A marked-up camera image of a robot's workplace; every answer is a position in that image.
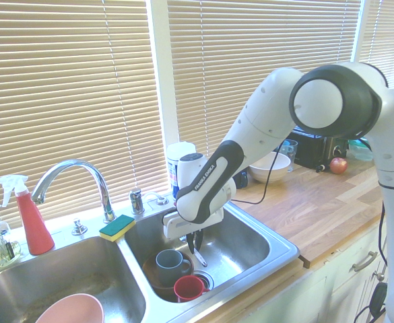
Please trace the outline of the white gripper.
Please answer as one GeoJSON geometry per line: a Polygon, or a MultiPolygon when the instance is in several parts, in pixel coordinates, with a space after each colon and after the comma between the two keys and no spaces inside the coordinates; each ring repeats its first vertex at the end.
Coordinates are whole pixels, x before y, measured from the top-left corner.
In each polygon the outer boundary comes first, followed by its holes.
{"type": "Polygon", "coordinates": [[[187,245],[191,254],[200,250],[203,242],[203,229],[221,222],[224,218],[224,209],[221,208],[213,213],[202,224],[185,221],[177,211],[166,214],[162,218],[164,235],[167,239],[176,239],[187,235],[187,245]]]}

